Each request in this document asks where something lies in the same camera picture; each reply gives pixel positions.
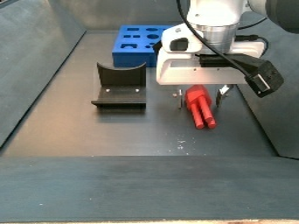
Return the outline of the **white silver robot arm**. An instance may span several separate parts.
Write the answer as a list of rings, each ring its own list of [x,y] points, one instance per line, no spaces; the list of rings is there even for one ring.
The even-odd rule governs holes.
[[[272,63],[260,59],[266,45],[236,35],[238,20],[248,11],[286,32],[299,33],[299,0],[190,0],[189,9],[180,13],[182,23],[162,31],[153,46],[156,81],[189,87],[189,109],[210,104],[205,84],[222,86],[217,97],[241,83],[264,97],[284,83]]]

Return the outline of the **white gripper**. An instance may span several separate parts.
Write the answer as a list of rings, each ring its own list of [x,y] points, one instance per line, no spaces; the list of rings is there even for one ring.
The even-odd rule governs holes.
[[[206,42],[226,54],[242,53],[258,58],[265,44],[261,41],[234,41],[237,26],[196,26],[194,31]],[[232,67],[201,67],[201,55],[214,55],[197,40],[185,24],[168,28],[161,36],[161,48],[157,52],[156,81],[160,85],[226,84],[216,94],[216,106],[228,96],[233,84],[244,84],[242,73]],[[182,108],[182,90],[172,94],[177,108]]]

